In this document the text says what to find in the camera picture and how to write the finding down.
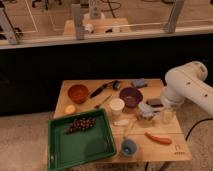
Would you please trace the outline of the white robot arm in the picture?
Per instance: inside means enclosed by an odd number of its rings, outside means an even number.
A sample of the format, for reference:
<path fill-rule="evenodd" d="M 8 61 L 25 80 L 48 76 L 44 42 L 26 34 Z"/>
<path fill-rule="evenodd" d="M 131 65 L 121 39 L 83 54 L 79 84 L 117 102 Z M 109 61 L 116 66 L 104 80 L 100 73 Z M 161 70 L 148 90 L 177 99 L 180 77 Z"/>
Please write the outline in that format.
<path fill-rule="evenodd" d="M 165 74 L 166 86 L 160 95 L 164 124 L 172 121 L 186 99 L 213 116 L 213 87 L 205 83 L 207 76 L 207 67 L 199 61 L 172 68 Z"/>

